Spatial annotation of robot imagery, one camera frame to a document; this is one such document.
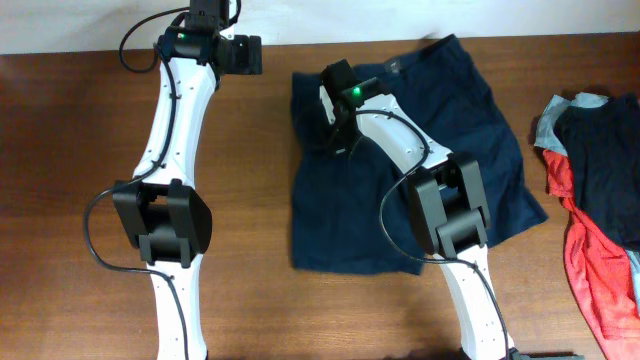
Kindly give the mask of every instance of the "fabric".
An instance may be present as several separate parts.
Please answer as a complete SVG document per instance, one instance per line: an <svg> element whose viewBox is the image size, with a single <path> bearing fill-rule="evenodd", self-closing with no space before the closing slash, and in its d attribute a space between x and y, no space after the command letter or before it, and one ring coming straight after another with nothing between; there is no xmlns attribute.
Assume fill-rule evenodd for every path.
<svg viewBox="0 0 640 360"><path fill-rule="evenodd" d="M380 78L404 112L434 140L478 160L491 214L489 245L546 220L524 186L518 142L455 36L392 60L393 66L361 65L355 73L361 80ZM419 274L422 264L396 252L378 223L380 201L401 174L371 141L360 141L351 154L330 156L319 150L328 137L319 86L318 75L293 75L291 113L304 150L292 190L293 266L352 274ZM406 186L390 196L385 225L399 246L424 256L409 224L407 200Z"/></svg>
<svg viewBox="0 0 640 360"><path fill-rule="evenodd" d="M640 317L629 258L576 206L569 159L549 150L543 156L549 193L571 214L564 263L580 311L607 358L637 359Z"/></svg>
<svg viewBox="0 0 640 360"><path fill-rule="evenodd" d="M640 107L634 95L570 106L554 127L567 149L576 204L609 239L640 250Z"/></svg>
<svg viewBox="0 0 640 360"><path fill-rule="evenodd" d="M553 126L556 121L567 110L569 106L581 107L581 108L596 108L606 104L608 98L606 96L594 95L589 93L580 93L576 95L573 101L569 101L561 96L553 95L553 98L547 105L546 109L542 113L540 120L538 121L538 127L536 130L536 142L534 146L549 149L564 156L567 155L564 145L558 140L553 133Z"/></svg>
<svg viewBox="0 0 640 360"><path fill-rule="evenodd" d="M631 262L631 280L633 281L633 291L636 295L636 305L638 305L640 304L640 253L627 250L627 255L629 255L629 261Z"/></svg>
<svg viewBox="0 0 640 360"><path fill-rule="evenodd" d="M576 95L575 100L571 102L560 96L554 95L538 121L536 142L534 145L568 156L564 145L562 145L560 140L558 140L556 135L553 133L553 127L560 115L562 115L569 106L596 108L606 104L607 101L608 98L606 96L588 93L580 93ZM640 303L640 253L627 251L627 255L629 256L631 264L636 304L638 304Z"/></svg>

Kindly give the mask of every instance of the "navy blue shorts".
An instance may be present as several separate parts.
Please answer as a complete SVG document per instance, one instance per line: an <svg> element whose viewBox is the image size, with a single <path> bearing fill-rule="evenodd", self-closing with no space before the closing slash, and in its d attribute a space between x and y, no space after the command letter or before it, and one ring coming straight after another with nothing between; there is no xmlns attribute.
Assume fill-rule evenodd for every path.
<svg viewBox="0 0 640 360"><path fill-rule="evenodd" d="M387 64L391 62L399 71L379 64L356 66L355 73L360 80L378 77L385 82L407 116L429 136L478 161L491 214L489 245L545 221L546 214L525 188L518 142L458 39L451 35ZM422 264L397 253L378 223L380 201L402 174L370 140L337 156L319 149L327 138L319 86L318 75L293 75L291 114L304 149L292 192L293 266L350 274L419 274ZM405 186L387 201L385 225L399 246L424 256L408 208Z"/></svg>

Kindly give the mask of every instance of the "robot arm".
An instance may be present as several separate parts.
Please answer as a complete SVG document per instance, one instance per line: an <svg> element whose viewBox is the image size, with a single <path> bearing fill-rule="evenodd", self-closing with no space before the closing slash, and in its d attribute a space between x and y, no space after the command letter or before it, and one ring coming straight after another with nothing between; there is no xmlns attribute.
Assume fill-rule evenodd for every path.
<svg viewBox="0 0 640 360"><path fill-rule="evenodd" d="M134 177L151 175L113 194L131 245L149 270L169 276L182 308L190 360L207 357L200 325L199 274L211 239L211 211L195 191L194 165L209 100L223 74L262 73L259 37L234 36L229 0L191 0L185 27L170 26L158 40L160 95L149 141ZM172 87L176 108L169 150L159 159L170 126ZM152 276L158 316L158 360L184 359L182 320L166 281Z"/></svg>
<svg viewBox="0 0 640 360"><path fill-rule="evenodd" d="M327 67L322 80L320 99L327 119L334 131L341 133L334 137L340 141L333 144L336 153L352 146L358 136L366 136L384 150L400 171L407 173L425 151L429 152L422 166L408 176L416 238L436 259L456 258L476 264L491 288L485 232L489 212L477 163L453 154L427 136L383 84L377 79L360 83L346 61ZM392 112L408 124L368 111ZM458 194L443 201L440 190L444 187L457 188ZM472 360L503 359L505 336L488 289L467 265L450 263L440 267L460 321L463 352ZM513 340L507 338L512 348Z"/></svg>

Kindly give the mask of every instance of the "white wall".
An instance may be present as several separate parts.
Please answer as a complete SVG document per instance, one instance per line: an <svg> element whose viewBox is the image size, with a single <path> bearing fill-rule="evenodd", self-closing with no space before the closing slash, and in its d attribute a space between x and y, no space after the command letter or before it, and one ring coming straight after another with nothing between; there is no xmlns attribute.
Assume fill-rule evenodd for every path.
<svg viewBox="0 0 640 360"><path fill-rule="evenodd" d="M155 12L188 0L2 0L0 53L116 49ZM150 48L169 19L141 28L129 47ZM640 30L640 0L244 0L239 34L264 44Z"/></svg>

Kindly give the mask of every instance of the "brown wooden surface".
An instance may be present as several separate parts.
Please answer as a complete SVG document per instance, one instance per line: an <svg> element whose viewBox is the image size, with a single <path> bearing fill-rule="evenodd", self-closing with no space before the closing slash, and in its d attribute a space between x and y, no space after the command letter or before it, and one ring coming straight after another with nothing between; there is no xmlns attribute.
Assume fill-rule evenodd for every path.
<svg viewBox="0 0 640 360"><path fill-rule="evenodd" d="M566 211L545 193L531 124L553 94L640 92L640 36L462 41L492 86L549 214L493 249L491 274L509 332L525 352L602 358L565 277ZM290 188L300 150L291 128L293 71L348 58L381 62L413 42L264 49L265 74L223 78L197 158L198 193L214 213L200 278L210 359L376 359L457 349L459 326L441 271L420 277L295 271ZM147 61L149 52L131 54ZM0 57L0 358L154 359L147 276L98 267L81 238L85 203L128 178L155 112L159 76L120 67L115 52ZM142 265L110 202L96 210L96 247Z"/></svg>

